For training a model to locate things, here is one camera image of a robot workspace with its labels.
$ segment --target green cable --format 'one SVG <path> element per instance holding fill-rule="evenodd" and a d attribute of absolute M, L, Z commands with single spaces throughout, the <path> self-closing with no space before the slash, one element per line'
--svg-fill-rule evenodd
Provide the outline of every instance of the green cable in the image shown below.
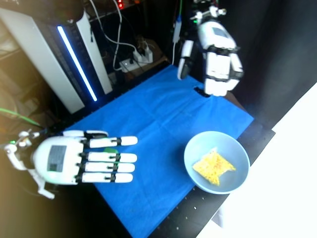
<path fill-rule="evenodd" d="M 10 111 L 10 110 L 8 110 L 8 109 L 0 108 L 0 112 L 9 113 L 9 114 L 18 116 L 18 117 L 20 117 L 21 119 L 27 121 L 28 123 L 31 123 L 31 124 L 37 125 L 37 126 L 41 126 L 41 125 L 38 124 L 36 121 L 34 121 L 34 120 L 32 120 L 32 119 L 29 119 L 29 118 L 27 118 L 27 117 L 25 117 L 25 116 L 22 116 L 22 115 L 20 115 L 19 113 Z"/>
<path fill-rule="evenodd" d="M 183 0 L 180 0 L 180 5 L 179 5 L 179 15 L 182 14 L 182 8 L 183 8 Z"/>

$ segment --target yellow sponge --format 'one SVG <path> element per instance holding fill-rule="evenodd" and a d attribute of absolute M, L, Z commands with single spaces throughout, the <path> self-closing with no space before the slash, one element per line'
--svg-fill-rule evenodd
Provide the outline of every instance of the yellow sponge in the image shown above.
<path fill-rule="evenodd" d="M 227 171 L 234 171 L 236 168 L 226 161 L 216 151 L 212 151 L 193 165 L 193 169 L 212 184 L 220 185 L 219 177 Z"/>

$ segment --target light blue plastic bowl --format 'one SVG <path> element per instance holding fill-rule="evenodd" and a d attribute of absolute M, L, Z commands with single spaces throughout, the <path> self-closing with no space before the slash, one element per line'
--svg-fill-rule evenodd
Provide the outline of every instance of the light blue plastic bowl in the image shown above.
<path fill-rule="evenodd" d="M 192 168 L 214 147 L 236 168 L 236 171 L 227 171 L 220 176 L 220 186 L 211 184 Z M 231 136 L 218 131 L 206 131 L 195 135 L 186 146 L 184 163 L 197 187 L 213 194 L 228 194 L 240 187 L 246 180 L 250 168 L 249 156 L 242 145 Z"/>

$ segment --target robotic arm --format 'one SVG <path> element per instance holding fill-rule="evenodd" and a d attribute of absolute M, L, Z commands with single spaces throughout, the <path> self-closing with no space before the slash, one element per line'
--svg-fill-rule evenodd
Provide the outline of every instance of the robotic arm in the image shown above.
<path fill-rule="evenodd" d="M 219 9 L 213 3 L 202 12 L 197 11 L 190 19 L 197 25 L 196 39 L 186 40 L 178 68 L 178 79 L 184 79 L 190 72 L 195 57 L 200 51 L 204 57 L 204 96 L 225 96 L 227 91 L 234 89 L 243 76 L 242 65 L 237 55 L 238 48 L 226 29 L 217 21 L 218 16 L 225 15 L 225 9 Z"/>
<path fill-rule="evenodd" d="M 30 173 L 38 184 L 38 193 L 50 199 L 54 194 L 45 190 L 45 183 L 76 185 L 79 182 L 131 182 L 135 170 L 135 154 L 90 152 L 91 148 L 134 145 L 135 136 L 108 138 L 105 131 L 64 131 L 61 136 L 44 140 L 32 155 L 33 169 L 19 160 L 19 150 L 32 145 L 31 140 L 40 133 L 23 131 L 15 144 L 4 150 L 18 170 Z"/>

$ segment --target white power strip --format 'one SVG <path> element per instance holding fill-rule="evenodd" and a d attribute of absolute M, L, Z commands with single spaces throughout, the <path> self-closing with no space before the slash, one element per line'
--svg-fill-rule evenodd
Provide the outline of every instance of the white power strip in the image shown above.
<path fill-rule="evenodd" d="M 145 49 L 145 55 L 141 55 L 139 52 L 134 51 L 133 62 L 131 63 L 130 59 L 123 60 L 120 62 L 120 67 L 122 72 L 127 73 L 150 63 L 153 63 L 153 52 L 147 47 Z"/>

